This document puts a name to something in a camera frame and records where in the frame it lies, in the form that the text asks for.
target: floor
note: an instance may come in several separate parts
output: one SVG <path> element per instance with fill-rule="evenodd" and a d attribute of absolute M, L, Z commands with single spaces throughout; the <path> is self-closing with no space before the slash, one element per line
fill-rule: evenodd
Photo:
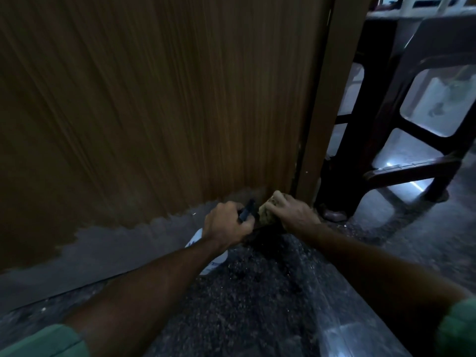
<path fill-rule="evenodd" d="M 408 138 L 402 133 L 393 137 L 376 162 L 386 165 L 431 155 L 417 142 L 409 143 Z M 476 292 L 476 147 L 467 154 L 449 186 L 447 202 L 420 200 L 428 182 L 373 190 L 348 222 L 331 227 L 426 265 Z M 106 283 L 0 317 L 0 348 L 58 323 Z M 318 252 L 292 235 L 266 233 L 253 235 L 246 244 L 231 249 L 223 265 L 198 278 L 146 353 L 161 357 L 408 355 Z"/>

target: left hand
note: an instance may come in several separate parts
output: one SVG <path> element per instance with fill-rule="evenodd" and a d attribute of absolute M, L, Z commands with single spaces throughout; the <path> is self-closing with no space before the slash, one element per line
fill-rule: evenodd
<path fill-rule="evenodd" d="M 223 251 L 240 243 L 253 231 L 255 218 L 250 214 L 243 223 L 238 223 L 238 210 L 241 203 L 226 202 L 218 205 L 205 217 L 202 239 L 216 240 Z"/>

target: brown paint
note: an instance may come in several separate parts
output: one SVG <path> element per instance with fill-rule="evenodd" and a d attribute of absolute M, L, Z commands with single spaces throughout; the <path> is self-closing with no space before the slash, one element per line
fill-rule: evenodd
<path fill-rule="evenodd" d="M 78 228 L 288 190 L 322 5 L 0 0 L 0 270 Z"/>
<path fill-rule="evenodd" d="M 335 0 L 296 197 L 314 202 L 322 162 L 370 0 Z"/>

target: shirt sleeve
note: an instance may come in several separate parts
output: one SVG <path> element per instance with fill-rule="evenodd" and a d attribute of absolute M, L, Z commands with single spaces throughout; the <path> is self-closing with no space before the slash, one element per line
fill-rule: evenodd
<path fill-rule="evenodd" d="M 70 327 L 52 325 L 0 351 L 0 357 L 89 357 L 86 343 Z"/>
<path fill-rule="evenodd" d="M 451 307 L 436 337 L 437 357 L 476 356 L 476 298 Z"/>

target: right hand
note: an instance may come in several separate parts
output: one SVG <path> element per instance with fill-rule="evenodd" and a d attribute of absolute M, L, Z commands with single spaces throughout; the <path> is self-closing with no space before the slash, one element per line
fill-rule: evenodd
<path fill-rule="evenodd" d="M 304 241 L 316 233 L 316 226 L 321 224 L 321 221 L 306 203 L 279 190 L 273 193 L 273 197 L 277 205 L 266 202 L 265 207 L 281 219 L 283 227 L 289 233 Z"/>

